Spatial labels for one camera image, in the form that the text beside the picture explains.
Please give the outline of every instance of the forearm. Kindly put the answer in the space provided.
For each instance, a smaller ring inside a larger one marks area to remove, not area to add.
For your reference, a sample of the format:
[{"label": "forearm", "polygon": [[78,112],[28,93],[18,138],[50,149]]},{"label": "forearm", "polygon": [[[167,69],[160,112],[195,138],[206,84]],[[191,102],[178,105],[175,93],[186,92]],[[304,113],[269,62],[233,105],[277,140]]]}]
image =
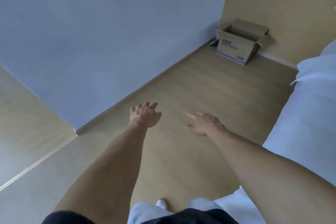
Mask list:
[{"label": "forearm", "polygon": [[126,223],[147,129],[132,124],[69,188],[55,210],[81,213],[97,224]]},{"label": "forearm", "polygon": [[332,223],[336,188],[287,158],[220,126],[208,136],[268,223]]}]

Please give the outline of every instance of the person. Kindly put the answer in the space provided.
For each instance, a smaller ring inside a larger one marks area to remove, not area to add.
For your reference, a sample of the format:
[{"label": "person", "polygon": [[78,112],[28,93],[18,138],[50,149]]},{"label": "person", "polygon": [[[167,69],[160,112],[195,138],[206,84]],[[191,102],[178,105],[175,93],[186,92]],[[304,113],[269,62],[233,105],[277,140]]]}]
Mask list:
[{"label": "person", "polygon": [[[178,213],[139,202],[130,209],[146,132],[162,113],[157,103],[130,109],[127,129],[79,176],[43,224],[237,223],[220,205],[197,198]],[[334,223],[336,187],[312,171],[229,131],[210,113],[187,113],[186,128],[219,147],[267,223]]]}]

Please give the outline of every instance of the beige wall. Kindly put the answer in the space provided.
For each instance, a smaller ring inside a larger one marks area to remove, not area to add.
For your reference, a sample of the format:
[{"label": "beige wall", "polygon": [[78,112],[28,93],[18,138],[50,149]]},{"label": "beige wall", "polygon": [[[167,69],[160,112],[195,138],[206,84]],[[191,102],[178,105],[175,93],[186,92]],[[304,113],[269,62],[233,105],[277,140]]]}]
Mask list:
[{"label": "beige wall", "polygon": [[336,39],[335,6],[336,0],[225,0],[221,20],[240,18],[270,27],[276,43],[265,53],[296,65]]}]

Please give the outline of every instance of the foot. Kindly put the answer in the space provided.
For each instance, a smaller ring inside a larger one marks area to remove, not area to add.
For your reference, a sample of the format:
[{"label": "foot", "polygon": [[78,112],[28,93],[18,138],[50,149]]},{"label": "foot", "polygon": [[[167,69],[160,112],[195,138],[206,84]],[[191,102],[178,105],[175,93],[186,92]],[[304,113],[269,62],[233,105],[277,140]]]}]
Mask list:
[{"label": "foot", "polygon": [[160,198],[159,200],[158,200],[158,202],[156,203],[156,205],[158,206],[158,207],[160,207],[161,209],[163,209],[163,210],[168,210],[167,209],[167,205],[166,205],[166,201],[163,199],[163,198]]}]

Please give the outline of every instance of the purple stripe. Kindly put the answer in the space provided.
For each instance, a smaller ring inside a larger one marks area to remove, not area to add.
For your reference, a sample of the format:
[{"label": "purple stripe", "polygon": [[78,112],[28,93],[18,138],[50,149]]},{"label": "purple stripe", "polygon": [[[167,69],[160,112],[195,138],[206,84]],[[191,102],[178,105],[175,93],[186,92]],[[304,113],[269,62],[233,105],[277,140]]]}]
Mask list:
[{"label": "purple stripe", "polygon": [[237,62],[239,62],[239,63],[241,63],[241,64],[246,64],[246,62],[244,62],[244,61],[242,61],[242,60],[240,60],[240,59],[236,59],[236,58],[234,58],[234,57],[231,57],[231,56],[229,56],[229,55],[227,55],[227,54],[225,54],[225,53],[223,53],[223,52],[220,52],[220,51],[216,51],[217,53],[219,53],[219,54],[221,54],[221,55],[224,55],[225,57],[228,57],[228,58],[230,58],[230,59],[233,59],[233,60],[235,60],[235,61],[237,61]]}]

